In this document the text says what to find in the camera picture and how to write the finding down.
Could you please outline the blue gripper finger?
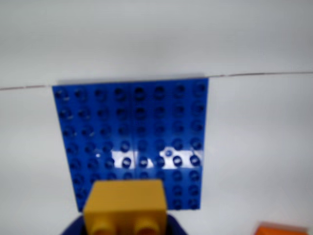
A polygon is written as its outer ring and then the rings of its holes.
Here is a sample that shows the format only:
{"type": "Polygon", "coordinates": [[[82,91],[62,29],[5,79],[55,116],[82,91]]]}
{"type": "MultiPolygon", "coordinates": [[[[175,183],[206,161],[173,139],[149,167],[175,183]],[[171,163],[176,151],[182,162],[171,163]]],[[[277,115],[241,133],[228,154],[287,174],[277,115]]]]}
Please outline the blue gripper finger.
{"type": "Polygon", "coordinates": [[[65,228],[61,235],[86,235],[86,226],[83,216],[77,217],[65,228]]]}
{"type": "Polygon", "coordinates": [[[184,228],[178,223],[178,221],[170,214],[167,214],[166,222],[166,235],[187,235],[184,228]]]}

